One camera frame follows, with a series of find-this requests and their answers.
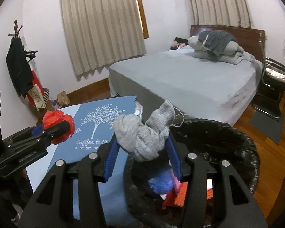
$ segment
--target black trash can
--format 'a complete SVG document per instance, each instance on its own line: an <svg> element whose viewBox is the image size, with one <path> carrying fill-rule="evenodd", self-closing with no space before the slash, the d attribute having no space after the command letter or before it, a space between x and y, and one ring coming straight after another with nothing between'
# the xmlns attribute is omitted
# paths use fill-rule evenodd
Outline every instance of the black trash can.
<svg viewBox="0 0 285 228"><path fill-rule="evenodd" d="M251 193L257 187L260 158L253 140L229 124L206 120L190 119L179 127L170 127L177 142L186 144L190 152L196 153L207 161L219 163L228 160L242 177ZM163 199L153 192L148 180L169 170L166 150L148 162L139 163L129 157L125 166L125 196L130 212L150 228L177 227L181 208L162 209ZM211 209L212 200L207 201ZM205 226L211 222L211 210L206 215Z"/></svg>

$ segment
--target pillow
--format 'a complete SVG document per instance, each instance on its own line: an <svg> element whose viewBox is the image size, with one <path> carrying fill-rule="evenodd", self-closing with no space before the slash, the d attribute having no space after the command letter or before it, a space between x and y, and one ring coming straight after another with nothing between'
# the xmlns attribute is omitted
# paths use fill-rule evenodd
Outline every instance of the pillow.
<svg viewBox="0 0 285 228"><path fill-rule="evenodd" d="M284 74L281 74L281 73L279 73L273 69L270 69L270 68L266 68L266 74L271 79L285 83L285 75Z"/></svg>
<svg viewBox="0 0 285 228"><path fill-rule="evenodd" d="M195 50L207 51L207 49L203 47L203 43L198 40L198 36L193 36L189 38L188 44ZM222 54L234 55L237 51L243 53L244 49L241 46L239 46L237 42L230 41Z"/></svg>
<svg viewBox="0 0 285 228"><path fill-rule="evenodd" d="M190 45L186 45L185 47L183 47L182 49L192 49L192 47Z"/></svg>

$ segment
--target red bag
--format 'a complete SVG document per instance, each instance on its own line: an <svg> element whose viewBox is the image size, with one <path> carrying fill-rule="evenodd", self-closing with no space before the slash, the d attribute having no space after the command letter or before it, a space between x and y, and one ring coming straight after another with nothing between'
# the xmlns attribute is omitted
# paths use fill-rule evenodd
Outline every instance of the red bag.
<svg viewBox="0 0 285 228"><path fill-rule="evenodd" d="M175 198L176 198L176 193L175 190L172 189L167 193L167 198L164 200L162 204L162 209L165 210L167 206L176 207L176 205L174 204Z"/></svg>
<svg viewBox="0 0 285 228"><path fill-rule="evenodd" d="M70 115L64 114L62 111L57 110L57 111L47 111L42 119L43 123L43 129L47 129L49 127L54 126L57 123L60 123L62 121L67 121L70 124L70 130L63 134L62 136L52 140L52 144L59 144L64 141L66 141L69 136L72 137L72 135L75 132L75 123L73 118Z"/></svg>

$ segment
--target black office chair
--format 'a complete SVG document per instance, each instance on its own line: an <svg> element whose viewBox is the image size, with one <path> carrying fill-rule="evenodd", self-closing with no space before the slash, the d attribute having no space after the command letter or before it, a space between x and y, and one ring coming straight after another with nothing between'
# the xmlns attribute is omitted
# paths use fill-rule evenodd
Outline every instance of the black office chair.
<svg viewBox="0 0 285 228"><path fill-rule="evenodd" d="M262 41L260 41L260 46L264 57L262 78L251 106L270 118L278 120L281 116L280 102L285 92L285 83L269 77L266 74L266 68L272 66L282 71L282 74L285 75L285 66L265 56Z"/></svg>

